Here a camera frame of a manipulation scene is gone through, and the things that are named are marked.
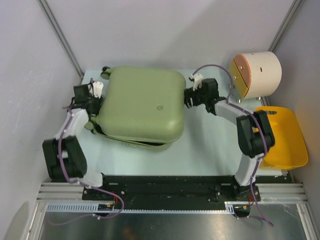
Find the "green hard-shell suitcase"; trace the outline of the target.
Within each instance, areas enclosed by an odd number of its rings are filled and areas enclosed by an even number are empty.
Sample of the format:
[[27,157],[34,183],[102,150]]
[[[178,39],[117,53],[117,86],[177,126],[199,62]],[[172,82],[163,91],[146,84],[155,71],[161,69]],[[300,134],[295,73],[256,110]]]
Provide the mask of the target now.
[[182,73],[162,68],[104,66],[107,80],[99,112],[85,128],[115,141],[166,149],[184,132]]

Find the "yellow plastic basket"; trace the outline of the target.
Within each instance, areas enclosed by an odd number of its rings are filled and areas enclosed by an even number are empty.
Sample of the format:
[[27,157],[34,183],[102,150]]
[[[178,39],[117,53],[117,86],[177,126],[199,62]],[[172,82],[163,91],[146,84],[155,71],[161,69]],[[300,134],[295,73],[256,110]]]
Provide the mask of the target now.
[[261,169],[289,171],[305,166],[309,156],[304,137],[293,111],[279,106],[260,106],[267,113],[275,144],[260,164]]

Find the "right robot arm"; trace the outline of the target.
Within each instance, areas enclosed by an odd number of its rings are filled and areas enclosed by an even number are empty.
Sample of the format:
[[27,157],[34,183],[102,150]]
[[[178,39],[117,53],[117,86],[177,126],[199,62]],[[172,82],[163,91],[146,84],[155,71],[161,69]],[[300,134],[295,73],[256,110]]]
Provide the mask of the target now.
[[267,113],[264,110],[250,111],[229,102],[226,97],[219,95],[218,82],[214,78],[204,79],[193,75],[189,80],[193,86],[184,90],[187,108],[204,105],[208,113],[236,126],[242,156],[227,194],[237,201],[242,201],[248,194],[254,197],[258,168],[276,143]]

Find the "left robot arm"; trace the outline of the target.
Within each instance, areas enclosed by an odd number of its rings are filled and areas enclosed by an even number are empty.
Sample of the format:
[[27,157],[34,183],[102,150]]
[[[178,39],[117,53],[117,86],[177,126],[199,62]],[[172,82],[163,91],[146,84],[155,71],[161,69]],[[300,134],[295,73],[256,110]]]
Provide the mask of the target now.
[[66,119],[62,127],[52,139],[42,143],[47,172],[52,181],[93,187],[93,194],[100,200],[110,196],[111,188],[103,183],[102,173],[88,166],[78,137],[90,122],[90,117],[98,115],[103,87],[100,81],[74,86],[74,96],[65,107]]

